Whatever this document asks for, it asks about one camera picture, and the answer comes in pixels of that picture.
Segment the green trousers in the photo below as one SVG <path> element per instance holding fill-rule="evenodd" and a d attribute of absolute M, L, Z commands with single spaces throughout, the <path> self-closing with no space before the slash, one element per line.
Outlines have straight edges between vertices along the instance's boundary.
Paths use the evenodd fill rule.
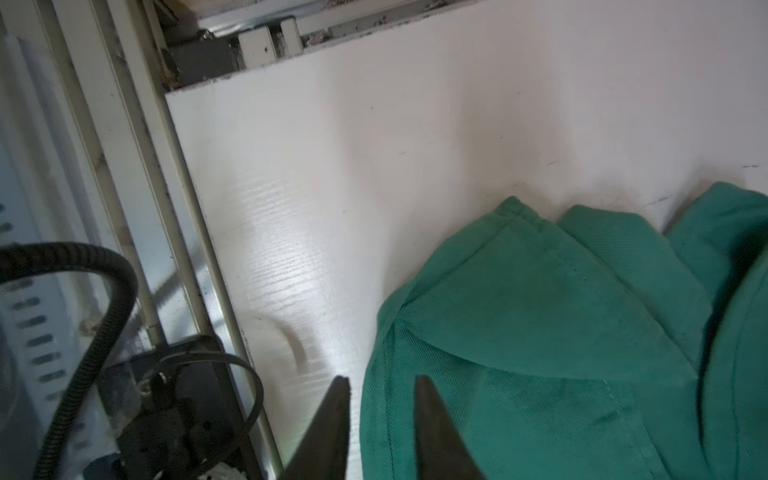
<path fill-rule="evenodd" d="M 665 233 L 516 198 L 381 306 L 361 401 L 368 479 L 417 474 L 435 383 L 489 479 L 767 475 L 767 198 L 719 182 Z"/>

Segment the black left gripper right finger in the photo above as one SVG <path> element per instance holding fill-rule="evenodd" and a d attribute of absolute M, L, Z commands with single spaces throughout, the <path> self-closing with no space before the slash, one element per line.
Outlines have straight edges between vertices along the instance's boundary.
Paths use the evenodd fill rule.
<path fill-rule="evenodd" d="M 418 479 L 485 479 L 426 375 L 415 380 L 414 437 Z"/>

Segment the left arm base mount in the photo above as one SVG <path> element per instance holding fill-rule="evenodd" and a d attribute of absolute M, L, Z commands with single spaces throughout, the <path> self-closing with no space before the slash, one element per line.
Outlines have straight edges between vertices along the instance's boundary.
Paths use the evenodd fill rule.
<path fill-rule="evenodd" d="M 262 479 L 232 372 L 219 339 L 196 335 L 111 365 L 96 387 L 117 450 L 93 461 L 88 479 Z"/>

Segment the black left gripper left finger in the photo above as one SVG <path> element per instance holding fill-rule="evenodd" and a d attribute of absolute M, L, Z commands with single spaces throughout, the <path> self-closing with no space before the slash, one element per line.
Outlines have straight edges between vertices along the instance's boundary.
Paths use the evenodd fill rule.
<path fill-rule="evenodd" d="M 349 452 L 351 386 L 336 376 L 280 479 L 345 479 Z"/>

